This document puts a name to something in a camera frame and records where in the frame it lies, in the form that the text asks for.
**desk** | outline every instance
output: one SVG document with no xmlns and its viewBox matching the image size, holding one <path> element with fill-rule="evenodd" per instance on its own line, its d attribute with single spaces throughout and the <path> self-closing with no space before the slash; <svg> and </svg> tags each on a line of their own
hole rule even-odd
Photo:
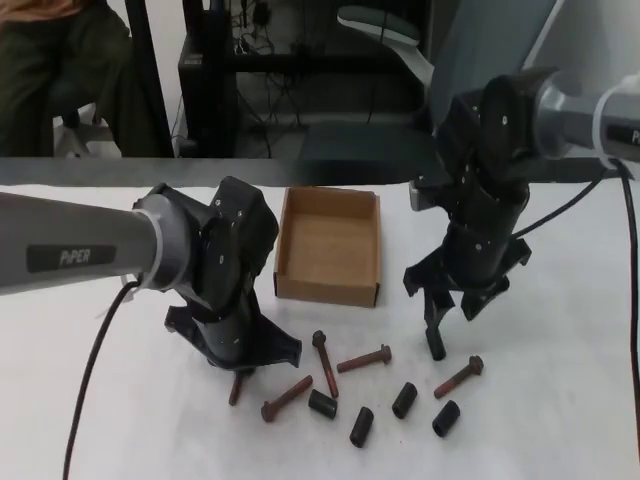
<svg viewBox="0 0 640 480">
<path fill-rule="evenodd" d="M 533 185 L 519 226 L 542 217 L 581 185 Z M 420 296 L 409 299 L 405 267 L 439 245 L 446 215 L 412 213 L 406 185 L 381 196 L 383 279 L 374 310 L 278 300 L 273 255 L 256 290 L 263 313 L 303 340 L 300 368 L 258 370 L 238 405 L 232 375 L 210 367 L 163 326 L 169 293 L 142 292 L 113 322 L 89 386 L 73 479 L 635 479 L 638 466 L 628 351 L 628 234 L 618 181 L 529 237 L 527 267 L 511 290 L 468 324 L 459 310 L 442 324 L 448 357 L 427 351 Z M 640 186 L 634 185 L 635 193 Z M 4 191 L 128 209 L 146 189 L 4 187 Z M 185 193 L 209 201 L 214 191 Z M 265 188 L 279 214 L 283 189 Z M 50 479 L 64 446 L 82 371 L 117 279 L 0 298 L 0 478 Z M 297 401 L 265 424 L 260 406 L 307 374 L 327 391 L 313 331 L 334 363 L 388 343 L 393 361 L 338 375 L 334 422 Z M 462 416 L 442 440 L 432 391 L 479 354 L 485 372 L 456 390 Z M 391 404 L 405 381 L 419 396 L 405 421 Z M 363 450 L 348 436 L 362 405 L 375 413 Z"/>
</svg>

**cardboard box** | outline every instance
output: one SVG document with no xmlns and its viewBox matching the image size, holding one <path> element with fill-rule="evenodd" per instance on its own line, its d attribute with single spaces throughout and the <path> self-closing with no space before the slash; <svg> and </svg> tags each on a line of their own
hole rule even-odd
<svg viewBox="0 0 640 480">
<path fill-rule="evenodd" d="M 289 188 L 274 284 L 279 298 L 375 307 L 380 199 L 373 192 Z"/>
</svg>

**white tablecloth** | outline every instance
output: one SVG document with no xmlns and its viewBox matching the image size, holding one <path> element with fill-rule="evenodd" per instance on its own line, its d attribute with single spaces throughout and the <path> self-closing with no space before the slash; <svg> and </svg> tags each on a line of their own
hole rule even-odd
<svg viewBox="0 0 640 480">
<path fill-rule="evenodd" d="M 538 219 L 583 186 L 534 185 L 519 226 Z M 143 189 L 5 191 L 129 209 Z M 272 254 L 256 290 L 263 313 L 303 340 L 300 368 L 259 369 L 238 405 L 227 405 L 233 375 L 213 367 L 163 327 L 177 295 L 142 292 L 112 324 L 89 386 L 73 479 L 212 480 L 638 478 L 629 360 L 629 245 L 618 181 L 531 234 L 527 267 L 511 290 L 468 323 L 459 309 L 442 323 L 448 356 L 427 350 L 423 302 L 410 299 L 404 269 L 443 237 L 441 210 L 411 212 L 406 185 L 381 196 L 383 280 L 375 310 L 279 300 Z M 211 189 L 185 189 L 209 202 Z M 278 215 L 284 190 L 264 189 Z M 73 405 L 100 319 L 118 279 L 0 298 L 0 478 L 58 478 Z M 328 392 L 312 333 L 327 335 L 335 364 L 391 346 L 389 366 L 338 375 L 331 422 L 306 396 L 273 424 L 260 407 L 307 374 Z M 462 410 L 442 440 L 431 421 L 444 405 L 433 389 L 481 355 L 485 371 L 448 398 Z M 400 421 L 391 404 L 406 381 L 419 396 Z M 349 433 L 361 406 L 375 414 L 367 444 Z"/>
</svg>

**black chair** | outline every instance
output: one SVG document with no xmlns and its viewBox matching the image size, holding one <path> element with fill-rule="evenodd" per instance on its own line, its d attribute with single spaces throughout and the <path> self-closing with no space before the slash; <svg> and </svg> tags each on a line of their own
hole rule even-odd
<svg viewBox="0 0 640 480">
<path fill-rule="evenodd" d="M 54 156 L 91 157 L 89 142 L 112 142 L 109 128 L 95 114 L 90 123 L 82 122 L 79 110 L 93 103 L 89 94 L 83 91 L 64 68 L 62 75 L 54 82 L 49 93 L 53 118 L 62 117 L 61 132 L 54 138 Z"/>
</svg>

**screw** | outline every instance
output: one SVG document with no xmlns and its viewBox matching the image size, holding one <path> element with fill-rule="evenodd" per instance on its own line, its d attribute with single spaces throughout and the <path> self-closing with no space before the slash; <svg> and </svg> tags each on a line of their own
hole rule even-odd
<svg viewBox="0 0 640 480">
<path fill-rule="evenodd" d="M 242 372 L 235 372 L 236 376 L 233 379 L 233 387 L 231 387 L 231 394 L 229 395 L 229 405 L 232 407 L 238 403 L 238 397 L 240 397 L 240 390 L 242 389 L 242 382 L 244 381 L 245 374 Z"/>
<path fill-rule="evenodd" d="M 284 392 L 279 398 L 273 402 L 264 402 L 262 406 L 262 418 L 265 422 L 271 423 L 275 420 L 276 415 L 282 407 L 287 405 L 296 397 L 299 397 L 313 384 L 313 377 L 311 375 L 303 378 L 295 386 Z"/>
<path fill-rule="evenodd" d="M 331 396 L 333 398 L 338 398 L 338 385 L 336 384 L 336 378 L 333 376 L 333 370 L 331 369 L 331 362 L 329 361 L 329 355 L 327 355 L 327 348 L 325 346 L 325 342 L 327 341 L 327 337 L 322 332 L 322 330 L 318 330 L 313 334 L 313 346 L 318 349 L 318 353 L 320 354 L 320 361 L 322 362 L 322 368 L 324 369 L 324 374 L 327 377 L 327 383 L 329 384 L 329 391 L 331 392 Z"/>
<path fill-rule="evenodd" d="M 339 363 L 337 365 L 338 373 L 348 372 L 356 368 L 365 367 L 371 363 L 384 362 L 386 365 L 391 361 L 391 349 L 388 345 L 382 345 L 380 350 L 373 353 L 368 353 L 353 360 L 347 360 L 346 362 Z"/>
<path fill-rule="evenodd" d="M 447 395 L 449 392 L 451 392 L 454 388 L 456 388 L 458 385 L 460 385 L 462 382 L 464 382 L 470 376 L 481 375 L 483 368 L 484 368 L 484 362 L 479 356 L 473 355 L 469 357 L 469 365 L 464 367 L 462 370 L 456 373 L 453 377 L 451 377 L 449 380 L 447 380 L 438 388 L 436 388 L 435 391 L 433 392 L 433 395 L 437 399 L 441 399 L 442 397 Z"/>
</svg>

